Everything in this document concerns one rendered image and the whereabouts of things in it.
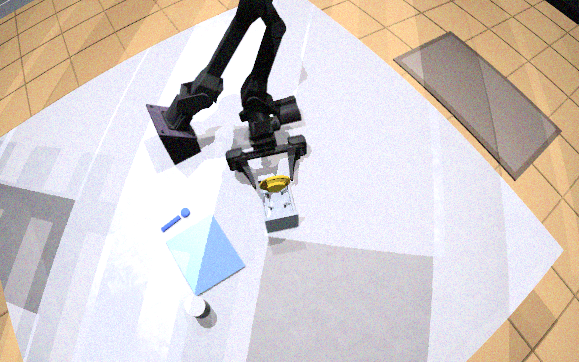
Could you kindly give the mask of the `yellow plate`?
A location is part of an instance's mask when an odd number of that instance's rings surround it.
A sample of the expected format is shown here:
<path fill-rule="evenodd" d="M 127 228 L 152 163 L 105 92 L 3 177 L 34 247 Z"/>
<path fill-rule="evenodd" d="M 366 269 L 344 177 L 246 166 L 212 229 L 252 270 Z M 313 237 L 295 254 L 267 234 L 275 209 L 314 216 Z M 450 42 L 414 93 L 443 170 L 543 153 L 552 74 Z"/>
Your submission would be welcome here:
<path fill-rule="evenodd" d="M 259 187 L 268 192 L 278 192 L 285 188 L 290 182 L 291 179 L 288 176 L 277 175 L 263 180 L 259 184 Z"/>

